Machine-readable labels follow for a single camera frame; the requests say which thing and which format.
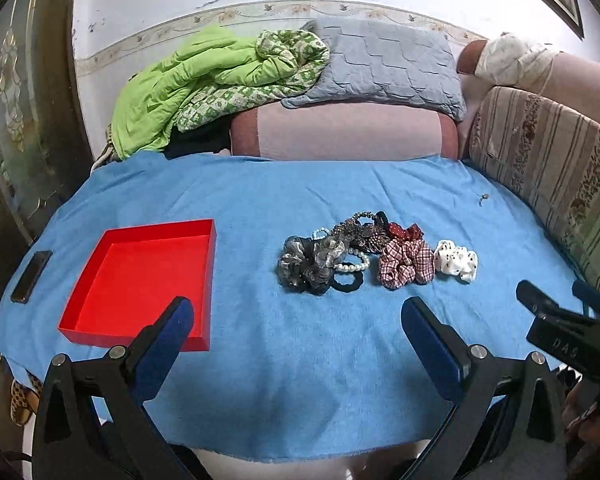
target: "silver bolt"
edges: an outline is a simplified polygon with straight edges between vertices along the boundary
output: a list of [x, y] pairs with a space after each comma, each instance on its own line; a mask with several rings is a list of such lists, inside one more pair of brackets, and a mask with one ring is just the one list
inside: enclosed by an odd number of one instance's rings
[[546, 361], [546, 359], [544, 358], [544, 356], [540, 352], [532, 352], [531, 353], [531, 358], [538, 365], [543, 365], [544, 362]]
[[126, 353], [126, 348], [123, 346], [114, 346], [109, 350], [109, 357], [112, 359], [120, 359]]
[[478, 359], [484, 359], [487, 357], [487, 349], [482, 345], [473, 345], [471, 347], [471, 354]]
[[65, 361], [66, 361], [66, 355], [58, 354], [58, 355], [54, 355], [53, 359], [51, 359], [51, 364], [53, 366], [60, 366]]

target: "gray pillow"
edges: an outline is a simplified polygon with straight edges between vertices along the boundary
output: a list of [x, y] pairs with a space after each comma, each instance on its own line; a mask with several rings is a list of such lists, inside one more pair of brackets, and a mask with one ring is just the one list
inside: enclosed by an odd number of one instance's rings
[[307, 92], [282, 99], [285, 108], [354, 100], [464, 117], [456, 63], [442, 34], [348, 18], [317, 18], [303, 28], [329, 46], [329, 64]]

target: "red box lid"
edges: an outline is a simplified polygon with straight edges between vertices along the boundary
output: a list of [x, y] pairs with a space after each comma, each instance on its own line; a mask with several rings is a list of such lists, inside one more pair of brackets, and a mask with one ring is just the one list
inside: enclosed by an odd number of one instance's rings
[[183, 351], [209, 350], [212, 219], [112, 229], [93, 250], [58, 329], [69, 341], [128, 346], [175, 296], [194, 307]]

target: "black phone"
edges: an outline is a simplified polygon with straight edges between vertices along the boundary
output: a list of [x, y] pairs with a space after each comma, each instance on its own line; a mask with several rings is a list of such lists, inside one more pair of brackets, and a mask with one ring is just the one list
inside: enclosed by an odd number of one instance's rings
[[40, 274], [42, 274], [52, 254], [53, 251], [38, 251], [33, 255], [29, 265], [24, 269], [22, 276], [11, 293], [11, 301], [15, 301], [16, 303], [27, 303], [29, 301], [31, 291], [36, 286]]

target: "pile of hair accessories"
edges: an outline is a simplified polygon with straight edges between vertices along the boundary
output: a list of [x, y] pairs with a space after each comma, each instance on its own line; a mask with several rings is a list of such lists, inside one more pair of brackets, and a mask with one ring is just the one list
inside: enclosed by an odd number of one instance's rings
[[[367, 218], [371, 222], [361, 222]], [[417, 224], [403, 229], [389, 222], [384, 212], [356, 213], [333, 228], [321, 227], [311, 238], [291, 236], [285, 240], [277, 271], [283, 285], [296, 292], [324, 294], [333, 287], [340, 292], [353, 292], [363, 283], [363, 271], [370, 265], [368, 254], [378, 254], [378, 281], [395, 290], [408, 283], [430, 283], [436, 271], [460, 276], [463, 281], [475, 279], [478, 257], [473, 251], [441, 240], [434, 252], [424, 241]], [[346, 262], [351, 255], [359, 263]], [[336, 273], [351, 273], [353, 282], [343, 284]]]

